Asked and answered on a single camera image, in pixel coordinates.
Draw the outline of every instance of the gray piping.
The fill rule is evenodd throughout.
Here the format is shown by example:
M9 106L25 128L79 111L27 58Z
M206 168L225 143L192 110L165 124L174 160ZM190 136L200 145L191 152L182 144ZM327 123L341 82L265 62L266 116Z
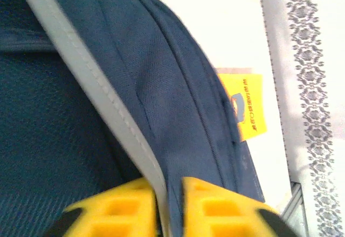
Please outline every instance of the gray piping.
M115 89L55 0L27 0L61 58L119 140L128 156L153 187L164 237L169 227L167 187L156 157Z

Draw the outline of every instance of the black plastic part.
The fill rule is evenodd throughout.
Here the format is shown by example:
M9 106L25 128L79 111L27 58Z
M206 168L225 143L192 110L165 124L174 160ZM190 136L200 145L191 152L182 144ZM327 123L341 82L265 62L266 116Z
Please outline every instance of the black plastic part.
M42 237L63 237L68 229L80 217L82 208L64 212L61 217L47 230Z
M298 237L277 214L265 209L259 209L257 212L262 216L277 237Z

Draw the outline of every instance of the seam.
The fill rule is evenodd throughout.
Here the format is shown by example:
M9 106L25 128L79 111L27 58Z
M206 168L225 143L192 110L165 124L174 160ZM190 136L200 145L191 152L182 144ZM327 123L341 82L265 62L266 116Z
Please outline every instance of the seam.
M192 36L190 35L190 33L188 32L188 30L186 28L183 27L181 21L173 14L172 11L170 11L170 9L166 8L164 4L160 3L160 1L158 0L152 0L152 3L159 8L162 12L164 12L166 15L168 15L177 25L177 27L181 30L181 32L187 37L187 40L190 42L190 44L192 44L193 49L195 50L198 59L200 60L201 64L203 65L203 69L206 75L206 79L209 81L210 84L210 88L211 91L213 93L213 98L215 100L215 104L217 105L218 109L220 110L224 110L224 106L222 104L222 97L219 95L219 89L218 86L215 85L216 82L215 80L217 80L217 77L215 77L216 75L213 73L212 74L212 78L210 78L210 72L207 71L208 66L210 66L210 68L213 70L213 68L211 67L211 65L209 65L209 62L207 60L207 58L204 56L202 50L200 50L199 46L195 43L194 39L192 38ZM236 150L236 147L233 146L232 142L235 142L232 140L232 133L231 133L231 121L229 121L229 119L227 118L227 116L224 114L225 118L221 118L220 116L218 116L218 118L221 121L222 127L225 131L229 132L229 137L230 139L226 139L227 144L229 145L229 148L233 147ZM234 173L234 183L235 183L235 188L238 190L238 184L239 184L239 179L238 179L238 170L237 170L237 166L236 166L236 158L234 157L234 155L230 154L230 164L232 165L232 171Z
M157 20L157 17L156 17L156 15L151 11L151 9L149 9L148 7L147 7L147 3L145 2L145 1L143 1L143 0L138 0L142 5L143 5L143 7L147 10L147 12L150 14L150 16L151 16L151 18L155 21L155 23L156 23L156 25L158 26L158 28L161 30L161 32L162 32L162 34L163 34L163 36L164 36L164 38L165 38L165 40L166 40L166 42L167 42L167 44L168 44L168 46L171 48L171 52L172 52L172 54L173 54L173 56L174 56L174 58L175 58L175 60L176 60L176 62L177 62L177 64L178 64L178 67L179 67L179 69L180 69L180 71L181 71L181 74L183 75L183 78L184 78L184 81L185 81L185 83L186 83L186 85L187 85L187 87L188 87L188 90L189 90L189 92L190 92L190 94L191 94L191 97L192 97L192 100L193 100L193 103L194 103L194 105L195 105L195 107L196 107L196 110L197 110L197 112L198 112L198 115L199 115L199 117L200 117L200 121L201 121L201 123L202 123L202 125L203 125L203 128L204 128L204 132L205 132L205 135L206 135L206 137L207 137L207 139L208 139L208 142L209 142L209 145L210 145L210 149L211 149L211 151L212 151L212 153L213 153L213 156L214 157L216 157L216 155L215 155L215 148L214 148L214 142L211 140L211 137L210 137L210 134L208 133L208 131L206 130L207 129L207 126L206 126L206 121L205 121L205 118L204 118L204 113L201 111L201 105L199 105L198 103L198 101L197 101L197 96L195 96L196 94L195 94L195 91L194 90L192 90L192 88L194 88L193 86L191 86L191 84L190 84L190 82L189 82L189 80L187 80L187 75L186 75L186 71L184 70L184 69L182 69L181 67L182 67L182 65L181 65L181 55L179 54L179 53L176 53L177 52L177 49L176 49L176 43L175 43L175 41L173 40L173 39L171 39L170 37L167 37L167 34L166 33L164 33L164 32L166 32L166 30L167 30L167 27L166 26L162 26L162 22L160 22L159 20ZM219 166L219 161L218 161L218 159L216 159L215 158L215 161L216 161L216 164L217 164L217 167L218 167L218 171L219 171L219 168L220 168L220 166ZM221 178L221 181L222 181L222 184L224 185L224 176L222 175L222 173L219 171L219 176L220 176L220 178Z
M152 3L153 3L157 8L159 8L159 10L161 10L161 11L164 12L166 15L168 15L168 16L172 19L172 21L176 23L176 25L177 25L177 27L180 29L180 31L187 37L187 41L192 45L192 48L194 49L194 51L195 51L195 53L196 53L196 56L198 57L200 63L202 64L202 67L203 67L203 71L204 71L205 77L206 77L206 79L207 79L207 81L208 81L208 83L209 83L209 86L210 86L210 90L211 90L211 93L212 93L212 98L213 98L213 100L215 101L215 104L216 104L217 108L218 108L219 110L222 110L221 104L219 103L219 100L218 100L218 98L216 97L215 86L213 85L214 83L211 82L211 79L210 79L210 77L209 77L209 73L208 73L208 71L206 70L206 65L207 65L207 64L205 63L205 60L203 60L203 58L201 57L201 54L203 54L203 52L202 52L202 51L199 51L199 50L196 48L195 43L193 42L194 39L192 39L191 37L189 37L188 34L186 34L186 29L185 29L184 27L181 26L180 20L178 20L178 19L174 16L173 13L170 13L170 12L168 13L168 12L166 12L166 10L163 10L159 5L157 5L156 2L158 2L158 1L157 1L157 0L152 1ZM222 127L223 127L223 130L229 131L229 127L226 127L226 126L225 126L225 122L224 122L224 120L220 117L220 115L218 115L218 118L219 118L220 121L221 121L221 125L222 125ZM228 144L229 147L230 147L231 144L229 143L229 140L226 139L226 141L227 141L227 144ZM223 178L223 175L222 175L222 173L221 173L221 167L223 167L223 166L221 165L221 162L220 162L220 160L219 160L219 155L217 155L217 154L215 153L215 150L214 150L212 147L211 147L211 150L212 150L213 157L214 157L214 159L215 159L215 161L216 161L216 164L217 164L217 169L218 169L219 175L220 175L220 177L221 177L221 179L222 179L223 185L225 186L225 185L226 185L225 179ZM236 181L237 181L237 179L235 178L235 188L237 188L237 182L236 182Z
M180 197L178 197L178 195L176 194L176 190L175 190L175 187L174 186L171 186L171 190L172 190L172 193L174 194L174 197L175 199L177 200L177 203L178 201L180 200ZM183 214L183 211L181 210L180 206L177 206L177 209L179 211L179 213L182 215Z
M99 85L99 87L102 89L103 93L108 97L109 101L112 103L112 106L115 108L115 110L117 111L117 113L120 115L121 119L124 121L125 125L127 126L127 128L129 129L129 131L132 133L132 135L134 136L134 138L136 139L136 141L138 142L138 144L140 145L142 151L146 154L146 156L149 158L149 160L152 162L152 165L155 169L155 171L157 172L157 175L159 177L159 179L161 180L161 186L164 187L164 179L161 177L160 172L156 166L156 164L154 163L154 161L152 160L151 155L149 154L148 150L146 149L146 147L143 145L143 143L140 141L135 129L133 127L130 126L129 122L126 120L123 111L121 110L121 108L119 107L119 104L115 101L115 99L110 95L109 89L102 83L102 81L100 80L101 77L105 77L105 75L102 76L102 70L101 68L98 66L99 70L100 70L100 74L97 74L97 72L95 72L92 67L89 65L89 59L86 58L79 50L79 47L77 46L77 44L75 43L75 41L73 40L73 38L71 37L71 33L67 31L67 29L64 27L62 21L57 17L57 13L59 12L59 10L56 10L57 8L54 8L52 6L52 4L50 3L50 0L44 0L46 2L46 4L49 7L50 13L52 14L52 16L58 21L60 28L63 30L63 32L67 35L67 37L69 38L70 42L72 43L73 47L75 48L76 52L79 54L79 56L82 58L84 64L86 65L86 67L88 68L88 70L92 73L93 77L95 78L97 84Z
M109 25L109 22L108 22L108 19L107 19L106 15L105 15L105 11L104 11L103 5L100 3L100 0L97 0L97 3L98 3L98 5L99 5L99 7L100 7L100 10L101 10L103 19L104 19L104 21L105 21L105 25L107 26L107 28L109 28L110 25ZM114 48L116 49L117 53L119 54L119 56L120 56L120 58L121 58L121 61L122 61L122 62L124 63L124 65L126 66L127 70L129 70L129 69L128 69L128 66L126 65L126 62L125 62L124 59L123 59L123 56L121 55L120 50L118 49L118 47L117 47L115 41L113 40L114 35L111 33L111 31L109 31L109 36L110 36L110 38L112 39L113 46L114 46ZM130 78L131 78L133 84L135 84L135 83L134 83L135 80L132 78L132 76L130 76ZM152 136L153 136L153 138L155 139L155 135L153 134L151 125L150 125L149 120L148 120L148 116L147 116L147 113L146 113L146 109L145 109L145 107L144 107L144 105L143 105L141 99L139 98L139 96L138 96L136 90L135 90L135 96L137 97L137 99L138 99L140 105L142 106L143 113L144 113L144 115L145 115L145 119L146 119L146 121L147 121L147 124L148 124L148 126L149 126L149 129L150 129L151 132L152 132Z

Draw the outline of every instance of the stitching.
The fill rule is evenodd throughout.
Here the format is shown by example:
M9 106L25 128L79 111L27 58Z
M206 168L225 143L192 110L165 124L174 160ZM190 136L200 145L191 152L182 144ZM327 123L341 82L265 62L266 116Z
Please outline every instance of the stitching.
M100 7L102 16L103 16L103 18L104 18L105 25L109 28L110 25L109 25L109 22L108 22L108 18L107 18L106 15L105 15L105 11L104 11L104 8L103 8L102 4L100 3L100 0L97 0L97 3L98 3L98 5L99 5L99 7ZM110 36L111 38L113 38L114 35L113 35L112 32L110 32L110 33L109 33L109 36ZM121 61L125 64L125 66L126 66L127 69L128 69L128 66L127 66L126 62L124 61L123 56L122 56L122 54L121 54L121 52L120 52L120 50L119 50L119 48L118 48L116 42L115 42L114 40L112 40L112 42L113 42L114 48L117 50L117 52L118 52L118 54L119 54L119 56L120 56ZM134 84L134 78L133 78L133 76L131 76L130 78L131 78L131 80L132 80L132 83ZM147 116L146 109L145 109L145 107L144 107L144 105L143 105L143 103L142 103L141 99L139 98L139 96L138 96L138 94L137 94L136 91L135 91L135 94L136 94L136 97L137 97L137 99L138 99L140 105L141 105L142 108L143 108L143 113L144 113L145 118L146 118L146 120L147 120L149 129L152 131L151 124L149 123L149 120L148 120L148 116Z
M169 47L172 49L172 54L173 54L173 56L174 56L174 58L175 58L175 60L176 60L176 62L177 62L177 64L178 64L178 67L179 67L179 69L180 69L180 71L181 71L181 73L182 73L182 75L183 75L183 78L184 78L184 81L185 81L185 83L186 83L186 85L187 85L187 87L188 87L188 89L189 89L189 92L191 93L191 96L192 96L192 99L193 99L193 102L194 102L194 105L195 105L195 107L196 107L196 110L197 110L197 112L198 112L198 114L199 114L199 116L200 116L200 120L201 120L201 123L202 123L202 125L203 125L203 128L204 128L204 132L205 132L205 135L206 135L206 137L207 137L207 139L208 139L208 143L209 143L209 145L210 145L210 148L211 148L211 151L212 151L212 154L213 154L213 156L214 156L214 158L215 158L215 161L216 161L216 164L217 164L217 168L218 168L218 170L219 170L219 161L218 161L218 159L217 159L217 155L215 154L215 143L211 140L211 136L210 136L210 134L209 134L209 131L207 130L207 122L205 121L206 119L204 118L204 110L201 110L202 109L202 106L199 104L199 101L197 100L197 97L198 96L195 96L195 91L194 90L192 90L192 89L194 89L194 86L192 86L191 84L190 84L190 82L189 82L189 80L187 80L187 77L188 77L188 75L186 75L186 71L185 71L185 69L182 69L182 66L181 66L181 55L179 54L179 53L177 53L178 52L178 50L176 49L176 43L174 42L174 40L173 39L171 39L170 37L168 37L167 36L167 34L166 33L164 33L164 29L166 29L166 26L164 26L164 25L162 25L162 22L159 22L159 20L157 20L157 17L156 17L156 15L152 12L152 10L151 9L149 9L148 7L147 7L147 2L146 1L143 1L143 0L138 0L144 7L145 7L145 9L148 11L148 13L151 15L151 17L152 17L152 19L156 22L156 24L157 24L157 26L158 26L158 28L162 31L162 33L164 34L164 38L165 38L165 40L166 40L166 42L167 42L167 44L169 45ZM222 183L223 183L223 185L224 185L224 176L222 175L222 173L220 173L219 172L219 176L220 176L220 178L221 178L221 181L222 181Z
M181 24L181 21L168 9L165 7L164 4L160 3L159 1L157 0L151 0L152 3L158 7L161 11L163 11L166 15L168 15L173 22L176 23L177 27L181 30L181 32L187 37L188 41L192 44L193 46L193 49L195 50L197 56L198 56L198 59L200 60L201 64L203 65L203 70L205 72L205 77L206 79L208 80L209 82L209 85L210 85L210 89L213 93L212 97L214 98L215 100L215 104L217 105L218 109L219 110L224 110L221 103L219 103L221 100L221 96L217 93L218 93L218 89L215 89L215 87L217 87L215 85L215 81L213 80L214 78L210 78L209 76L209 72L207 71L207 65L209 65L211 67L211 65L209 64L207 58L204 59L204 53L199 49L199 47L197 46L197 44L195 43L194 39L191 37L190 33L188 32L187 29L185 29L182 24ZM233 133L231 132L231 126L227 126L226 123L224 122L224 119L222 119L221 117L218 116L218 118L220 119L221 121L221 124L222 124L222 127L225 131L229 131L229 137L230 139L226 139L227 141L227 144L229 145L229 148L231 148L233 145L231 144L231 141L232 141L232 138L233 138ZM220 175L220 178L222 179L222 182L223 182L223 186L225 186L225 179L224 179L224 176L222 175L222 163L220 162L219 160L219 155L216 154L216 152L214 151L213 148L211 148L212 150L212 153L213 153L213 157L215 158L215 161L216 161L216 164L217 164L217 169L218 169L218 172L219 172L219 175ZM235 184L235 188L236 190L238 190L238 185L239 185L239 179L238 179L238 170L236 168L236 165L235 165L235 158L233 157L232 154L230 154L230 165L232 165L232 171L234 173L234 184Z
M64 27L63 22L61 21L61 19L58 18L58 15L62 15L67 22L68 19L65 17L65 15L63 14L62 11L59 11L59 8L56 6L53 6L53 4L51 3L50 0L45 0L47 6L49 7L50 13L53 15L53 17L58 21L61 29L63 30L63 32L68 36L70 42L72 43L73 47L75 48L75 50L77 51L77 53L80 55L80 57L82 58L82 60L84 61L84 64L87 66L87 68L89 69L89 71L92 73L92 75L94 76L94 78L96 79L98 85L100 86L100 88L103 90L103 92L106 94L106 96L108 97L108 99L110 100L110 102L112 103L113 107L115 108L115 110L117 111L117 113L120 115L120 117L122 118L122 120L124 121L124 123L126 124L127 128L130 130L130 132L132 133L132 135L135 137L136 141L139 143L141 149L144 151L144 153L146 154L146 156L149 158L149 160L152 162L152 165L155 169L155 171L157 172L157 175L159 177L159 179L161 180L161 186L164 188L164 179L162 178L162 176L160 175L159 169L157 168L155 162L153 161L150 153L148 152L148 150L146 149L146 147L143 145L143 143L140 141L137 133L135 132L135 129L133 127L130 126L129 122L127 121L127 119L125 118L123 111L121 110L121 108L119 107L119 103L115 101L115 96L112 96L111 93L109 92L109 89L107 86L104 85L104 83L102 82L102 78L106 78L105 75L102 76L102 71L101 68L99 68L100 72L99 74L97 74L97 71L95 71L90 65L89 65L89 59L86 58L81 52L80 52L80 47L78 46L78 44L73 40L72 35L77 35L77 33L73 30L71 32L68 32L68 30Z

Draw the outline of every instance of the white curtain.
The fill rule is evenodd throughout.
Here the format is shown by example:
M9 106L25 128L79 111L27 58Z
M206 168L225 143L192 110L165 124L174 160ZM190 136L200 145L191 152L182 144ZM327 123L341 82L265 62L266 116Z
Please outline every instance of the white curtain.
M344 236L345 0L262 0L289 172L310 236Z

